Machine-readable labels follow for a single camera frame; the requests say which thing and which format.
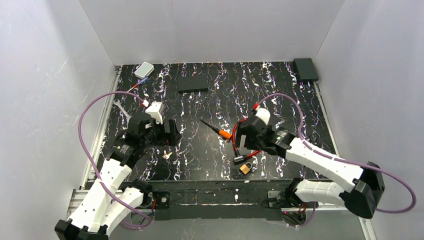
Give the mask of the brass padlock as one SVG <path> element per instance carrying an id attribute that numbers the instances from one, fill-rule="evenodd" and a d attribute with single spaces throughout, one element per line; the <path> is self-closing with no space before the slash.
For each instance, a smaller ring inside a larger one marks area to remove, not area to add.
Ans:
<path id="1" fill-rule="evenodd" d="M 247 175 L 252 169 L 252 164 L 250 162 L 246 162 L 239 167 L 239 171 L 243 175 Z"/>

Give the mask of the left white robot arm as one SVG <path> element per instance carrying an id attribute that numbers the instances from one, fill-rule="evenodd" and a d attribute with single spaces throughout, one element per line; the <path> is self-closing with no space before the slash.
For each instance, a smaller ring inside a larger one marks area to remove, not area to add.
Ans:
<path id="1" fill-rule="evenodd" d="M 144 201 L 153 203 L 153 187 L 146 181 L 134 180 L 120 196 L 115 194 L 138 160 L 156 147 L 175 147 L 181 138 L 174 119 L 163 122 L 144 112 L 132 117 L 128 128 L 115 137 L 101 170 L 95 171 L 97 178 L 85 198 L 68 219 L 57 222 L 58 238 L 107 240 L 130 212 Z"/>

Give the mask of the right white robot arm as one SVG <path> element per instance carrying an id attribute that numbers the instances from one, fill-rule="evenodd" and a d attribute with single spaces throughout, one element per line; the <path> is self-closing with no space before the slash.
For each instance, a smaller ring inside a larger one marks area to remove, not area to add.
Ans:
<path id="1" fill-rule="evenodd" d="M 273 129 L 257 116 L 239 121 L 233 129 L 234 147 L 263 151 L 312 169 L 328 181 L 293 178 L 277 196 L 266 201 L 269 208 L 319 202 L 345 207 L 354 215 L 371 219 L 385 191 L 379 166 L 369 162 L 365 167 L 336 161 L 336 155 L 319 150 L 294 135 L 285 127 Z"/>

